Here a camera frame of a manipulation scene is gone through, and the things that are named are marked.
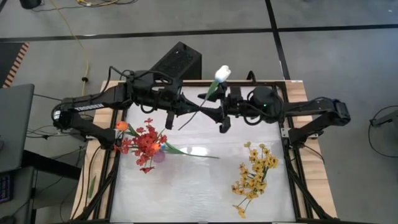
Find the purple flower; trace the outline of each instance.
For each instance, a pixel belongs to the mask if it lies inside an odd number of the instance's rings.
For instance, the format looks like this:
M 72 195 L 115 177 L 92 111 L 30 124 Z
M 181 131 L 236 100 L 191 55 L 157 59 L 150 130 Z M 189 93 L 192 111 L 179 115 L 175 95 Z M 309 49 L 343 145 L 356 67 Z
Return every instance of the purple flower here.
M 153 159 L 154 162 L 160 163 L 164 161 L 165 157 L 166 153 L 164 151 L 159 150 L 154 154 Z

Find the black box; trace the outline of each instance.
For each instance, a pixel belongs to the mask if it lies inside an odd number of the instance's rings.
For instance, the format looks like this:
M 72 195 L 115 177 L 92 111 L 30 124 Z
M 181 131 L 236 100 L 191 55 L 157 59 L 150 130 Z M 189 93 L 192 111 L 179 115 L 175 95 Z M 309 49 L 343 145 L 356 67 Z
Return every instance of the black box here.
M 178 42 L 151 70 L 182 80 L 201 80 L 201 53 Z

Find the white tulip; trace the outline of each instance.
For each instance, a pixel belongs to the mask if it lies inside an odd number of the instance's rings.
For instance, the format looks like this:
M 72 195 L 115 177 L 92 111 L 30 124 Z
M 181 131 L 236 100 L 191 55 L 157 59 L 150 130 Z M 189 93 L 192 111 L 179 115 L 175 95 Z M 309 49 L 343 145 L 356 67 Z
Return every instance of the white tulip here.
M 218 83 L 223 83 L 231 74 L 231 70 L 229 69 L 228 65 L 223 65 L 215 74 L 215 80 Z

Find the yellow flower bunch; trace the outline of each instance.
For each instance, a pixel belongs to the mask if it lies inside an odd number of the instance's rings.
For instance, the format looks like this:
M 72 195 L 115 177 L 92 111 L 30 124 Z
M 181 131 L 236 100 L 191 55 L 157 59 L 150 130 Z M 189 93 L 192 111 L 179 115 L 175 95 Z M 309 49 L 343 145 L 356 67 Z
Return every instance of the yellow flower bunch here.
M 244 195 L 245 198 L 239 205 L 233 205 L 238 210 L 238 214 L 242 218 L 246 218 L 245 211 L 248 208 L 249 203 L 254 199 L 258 198 L 259 194 L 263 194 L 267 187 L 266 175 L 269 169 L 274 169 L 278 166 L 278 159 L 273 156 L 269 149 L 264 144 L 260 144 L 261 157 L 259 157 L 259 151 L 257 149 L 251 149 L 251 142 L 247 142 L 243 145 L 249 149 L 249 161 L 252 164 L 252 172 L 241 163 L 239 165 L 240 170 L 240 181 L 236 181 L 231 186 L 232 192 L 237 195 Z M 249 200 L 246 204 L 246 208 L 243 209 L 240 205 L 245 201 Z

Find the orange striped tape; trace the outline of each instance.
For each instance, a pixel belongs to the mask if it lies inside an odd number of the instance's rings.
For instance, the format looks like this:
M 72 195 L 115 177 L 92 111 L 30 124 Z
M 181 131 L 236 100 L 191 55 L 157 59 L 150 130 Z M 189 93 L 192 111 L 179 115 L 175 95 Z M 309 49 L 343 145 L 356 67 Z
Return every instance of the orange striped tape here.
M 18 68 L 21 66 L 22 60 L 24 59 L 28 48 L 29 48 L 28 42 L 22 44 L 22 47 L 19 50 L 17 58 L 14 61 L 14 65 L 11 67 L 11 69 L 6 77 L 6 81 L 2 85 L 3 88 L 8 88 L 11 86 L 12 81 L 14 81 L 14 78 L 17 75 Z

